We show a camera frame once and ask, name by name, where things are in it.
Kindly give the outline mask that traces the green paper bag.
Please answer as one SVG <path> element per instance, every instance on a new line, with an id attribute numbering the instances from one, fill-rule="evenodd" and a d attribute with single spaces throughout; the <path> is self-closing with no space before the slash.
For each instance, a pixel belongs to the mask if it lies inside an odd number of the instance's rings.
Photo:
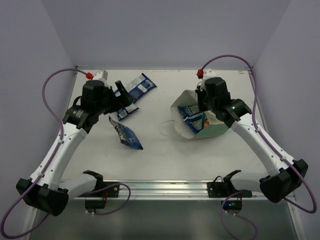
<path id="1" fill-rule="evenodd" d="M 225 123 L 218 120 L 211 111 L 201 112 L 193 90 L 184 90 L 170 107 L 172 119 L 159 126 L 159 132 L 166 137 L 180 135 L 186 139 L 219 137 L 228 131 Z"/>

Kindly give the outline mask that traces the blue white snack bag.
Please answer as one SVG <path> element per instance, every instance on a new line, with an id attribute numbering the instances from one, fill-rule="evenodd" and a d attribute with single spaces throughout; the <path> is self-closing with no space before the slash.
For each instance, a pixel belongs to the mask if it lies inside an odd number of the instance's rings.
<path id="1" fill-rule="evenodd" d="M 133 104 L 156 87 L 157 85 L 144 73 L 141 73 L 140 76 L 124 86 L 125 90 L 132 97 Z"/>

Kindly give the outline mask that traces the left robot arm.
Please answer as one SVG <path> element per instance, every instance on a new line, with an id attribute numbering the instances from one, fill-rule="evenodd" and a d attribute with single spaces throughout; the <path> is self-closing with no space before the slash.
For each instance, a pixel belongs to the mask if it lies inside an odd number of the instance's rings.
<path id="1" fill-rule="evenodd" d="M 80 104 L 73 104 L 62 119 L 53 146 L 40 166 L 28 179 L 19 179 L 16 189 L 24 202 L 52 216 L 60 215 L 69 201 L 81 195 L 103 193 L 103 176 L 86 170 L 79 177 L 62 182 L 62 176 L 73 154 L 100 115 L 114 113 L 133 102 L 121 81 L 115 85 L 118 94 L 101 80 L 88 80 L 82 87 Z"/>

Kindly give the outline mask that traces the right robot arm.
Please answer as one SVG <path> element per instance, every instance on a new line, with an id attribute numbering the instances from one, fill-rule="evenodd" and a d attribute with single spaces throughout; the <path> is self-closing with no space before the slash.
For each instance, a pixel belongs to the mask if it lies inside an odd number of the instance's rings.
<path id="1" fill-rule="evenodd" d="M 212 111 L 218 120 L 237 133 L 253 150 L 265 172 L 234 170 L 223 178 L 223 192 L 235 196 L 240 190 L 261 192 L 278 203 L 301 186 L 301 177 L 308 164 L 296 160 L 253 122 L 253 113 L 241 99 L 232 99 L 226 81 L 221 77 L 206 77 L 195 90 L 201 111 Z"/>

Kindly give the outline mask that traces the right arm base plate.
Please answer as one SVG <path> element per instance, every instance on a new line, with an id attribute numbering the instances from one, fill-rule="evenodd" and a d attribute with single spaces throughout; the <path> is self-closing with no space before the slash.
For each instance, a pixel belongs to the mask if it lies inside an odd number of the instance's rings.
<path id="1" fill-rule="evenodd" d="M 207 182 L 206 189 L 209 198 L 226 198 L 232 194 L 239 192 L 239 190 L 235 189 L 233 186 L 219 181 Z"/>

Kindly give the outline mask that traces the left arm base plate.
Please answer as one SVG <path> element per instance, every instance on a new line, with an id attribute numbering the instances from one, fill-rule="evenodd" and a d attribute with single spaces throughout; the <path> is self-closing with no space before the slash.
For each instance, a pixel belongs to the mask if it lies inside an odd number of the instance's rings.
<path id="1" fill-rule="evenodd" d="M 119 196 L 120 191 L 120 183 L 119 182 L 111 182 L 111 181 L 104 181 L 101 185 L 101 189 L 106 188 L 106 190 L 99 191 L 96 193 L 84 193 L 79 197 L 84 198 L 117 198 Z"/>

